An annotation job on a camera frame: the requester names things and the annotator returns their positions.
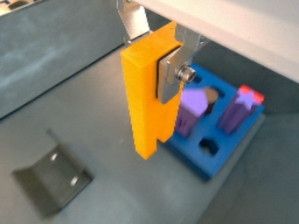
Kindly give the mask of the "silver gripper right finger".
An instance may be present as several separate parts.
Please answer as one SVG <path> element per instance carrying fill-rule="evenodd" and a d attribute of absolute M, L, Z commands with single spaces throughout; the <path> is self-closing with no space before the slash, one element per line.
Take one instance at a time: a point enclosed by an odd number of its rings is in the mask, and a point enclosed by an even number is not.
<path fill-rule="evenodd" d="M 180 84 L 191 83 L 195 70 L 193 58 L 210 40 L 180 24 L 175 27 L 175 39 L 182 42 L 158 61 L 156 98 L 166 104 L 179 93 Z"/>

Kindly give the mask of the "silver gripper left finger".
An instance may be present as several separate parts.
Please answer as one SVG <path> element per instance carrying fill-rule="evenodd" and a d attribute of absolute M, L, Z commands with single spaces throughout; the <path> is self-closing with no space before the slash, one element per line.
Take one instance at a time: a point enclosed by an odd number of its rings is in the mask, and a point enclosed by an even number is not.
<path fill-rule="evenodd" d="M 116 9 L 126 28 L 124 44 L 131 46 L 151 32 L 146 8 L 134 0 L 116 0 Z"/>

